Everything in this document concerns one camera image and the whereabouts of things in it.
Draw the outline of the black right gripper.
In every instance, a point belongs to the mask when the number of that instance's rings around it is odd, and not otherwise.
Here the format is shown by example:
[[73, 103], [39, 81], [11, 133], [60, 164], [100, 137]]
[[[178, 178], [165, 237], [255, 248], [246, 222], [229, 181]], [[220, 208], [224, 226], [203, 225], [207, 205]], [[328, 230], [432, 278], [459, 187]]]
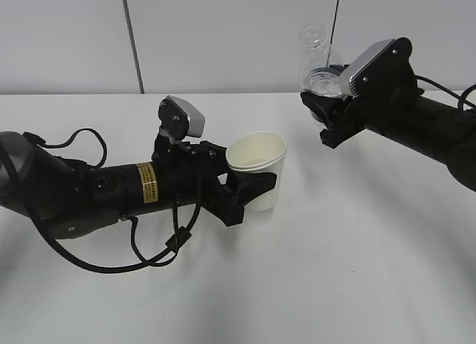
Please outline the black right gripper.
[[322, 144], [334, 149], [365, 129], [388, 135], [405, 104], [420, 94], [413, 68], [405, 63], [374, 92], [349, 102], [348, 96], [325, 97], [311, 91], [302, 91], [300, 98], [318, 128], [324, 130], [320, 133]]

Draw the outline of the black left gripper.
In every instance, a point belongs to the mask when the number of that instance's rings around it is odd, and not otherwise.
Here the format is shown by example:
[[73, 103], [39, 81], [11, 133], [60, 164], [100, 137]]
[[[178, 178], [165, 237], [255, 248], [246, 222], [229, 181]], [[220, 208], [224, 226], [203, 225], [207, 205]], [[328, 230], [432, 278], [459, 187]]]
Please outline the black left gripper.
[[158, 182], [158, 199], [179, 206], [195, 204], [226, 226], [241, 224], [244, 208], [270, 210], [277, 203], [278, 176], [274, 172], [232, 171], [226, 148], [209, 141], [172, 142], [158, 135], [152, 165]]

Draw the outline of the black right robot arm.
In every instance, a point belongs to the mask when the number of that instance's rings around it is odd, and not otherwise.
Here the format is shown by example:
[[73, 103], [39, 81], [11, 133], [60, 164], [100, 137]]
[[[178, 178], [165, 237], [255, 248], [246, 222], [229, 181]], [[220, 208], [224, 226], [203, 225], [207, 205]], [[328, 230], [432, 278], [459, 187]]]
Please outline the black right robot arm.
[[445, 165], [460, 184], [475, 189], [475, 111], [424, 97], [409, 64], [367, 96], [331, 98], [303, 91], [300, 98], [324, 125], [325, 146], [334, 149], [369, 130]]

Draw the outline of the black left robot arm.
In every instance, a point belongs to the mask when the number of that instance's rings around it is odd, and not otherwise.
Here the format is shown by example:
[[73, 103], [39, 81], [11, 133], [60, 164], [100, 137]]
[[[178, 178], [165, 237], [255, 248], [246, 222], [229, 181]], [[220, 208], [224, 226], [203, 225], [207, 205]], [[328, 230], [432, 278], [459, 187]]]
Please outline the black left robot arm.
[[52, 155], [17, 132], [2, 132], [1, 145], [55, 239], [79, 238], [174, 204], [197, 204], [234, 226], [242, 223], [245, 206], [277, 183], [273, 172], [230, 169], [226, 149], [207, 141], [170, 143], [159, 136], [150, 161], [108, 167]]

